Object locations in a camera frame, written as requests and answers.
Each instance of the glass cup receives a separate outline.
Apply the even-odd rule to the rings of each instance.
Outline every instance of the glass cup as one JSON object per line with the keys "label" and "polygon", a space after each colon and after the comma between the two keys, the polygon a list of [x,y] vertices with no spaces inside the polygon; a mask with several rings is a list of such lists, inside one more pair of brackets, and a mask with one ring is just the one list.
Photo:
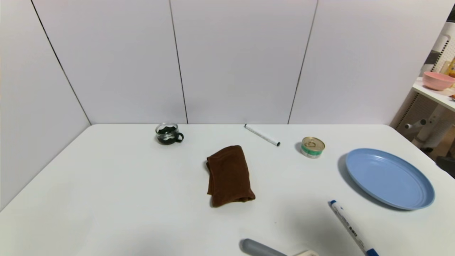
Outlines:
{"label": "glass cup", "polygon": [[164,145],[170,145],[174,142],[183,141],[183,134],[178,131],[178,125],[176,123],[162,123],[155,129],[158,141]]}

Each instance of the pegboard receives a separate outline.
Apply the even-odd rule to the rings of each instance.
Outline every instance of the pegboard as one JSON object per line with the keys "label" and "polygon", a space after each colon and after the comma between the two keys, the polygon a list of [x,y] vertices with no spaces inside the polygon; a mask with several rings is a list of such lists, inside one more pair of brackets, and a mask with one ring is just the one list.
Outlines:
{"label": "pegboard", "polygon": [[441,34],[436,40],[433,50],[439,51],[441,55],[431,71],[440,72],[446,61],[452,61],[455,57],[455,23],[446,22]]}

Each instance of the folded towel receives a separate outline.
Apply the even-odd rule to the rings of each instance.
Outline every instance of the folded towel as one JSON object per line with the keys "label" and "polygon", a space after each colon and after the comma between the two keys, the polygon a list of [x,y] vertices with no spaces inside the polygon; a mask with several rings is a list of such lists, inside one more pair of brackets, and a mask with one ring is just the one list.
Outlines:
{"label": "folded towel", "polygon": [[242,147],[223,148],[207,157],[210,170],[207,194],[212,205],[219,207],[230,202],[246,202],[256,196],[251,191],[247,162]]}

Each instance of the dark liquid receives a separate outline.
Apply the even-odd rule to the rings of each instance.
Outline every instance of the dark liquid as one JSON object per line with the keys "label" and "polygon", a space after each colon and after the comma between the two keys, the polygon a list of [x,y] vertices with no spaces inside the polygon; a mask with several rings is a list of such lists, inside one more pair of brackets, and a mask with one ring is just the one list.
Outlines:
{"label": "dark liquid", "polygon": [[[161,129],[161,130],[158,130],[158,134],[170,134],[170,133],[175,133],[175,130],[177,128],[176,127],[169,127],[169,126],[166,126],[165,128]],[[169,144],[172,144],[175,142],[176,138],[175,135],[173,138],[168,138],[166,140],[164,139],[161,139],[161,138],[158,138],[158,141],[165,144],[165,145],[169,145]]]}

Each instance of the whiteboard marker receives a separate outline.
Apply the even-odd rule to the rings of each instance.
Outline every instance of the whiteboard marker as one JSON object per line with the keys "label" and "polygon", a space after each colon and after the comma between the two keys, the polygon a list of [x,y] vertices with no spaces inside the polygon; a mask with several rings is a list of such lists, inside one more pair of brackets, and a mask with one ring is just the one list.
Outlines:
{"label": "whiteboard marker", "polygon": [[258,132],[258,131],[256,131],[256,130],[253,130],[250,126],[247,126],[247,124],[245,124],[244,127],[245,127],[246,129],[248,129],[250,132],[254,133],[255,135],[257,135],[257,136],[259,136],[259,137],[261,137],[261,138],[263,138],[263,139],[265,139],[265,140],[267,140],[268,142],[272,143],[272,144],[275,145],[275,146],[279,146],[279,145],[281,144],[281,142],[275,141],[275,140],[273,140],[273,139],[271,139],[271,138],[265,136],[264,134],[262,134],[262,133],[260,133],[260,132]]}
{"label": "whiteboard marker", "polygon": [[352,219],[349,218],[349,216],[346,214],[346,212],[340,206],[340,204],[337,201],[332,200],[330,201],[330,207],[332,207],[334,213],[338,216],[343,225],[351,233],[352,237],[355,239],[355,241],[359,245],[360,249],[362,249],[362,251],[365,253],[365,255],[379,256],[379,254],[376,252],[375,249],[373,249],[371,244],[367,242],[365,237],[360,234],[358,227],[355,226],[355,224],[352,222]]}

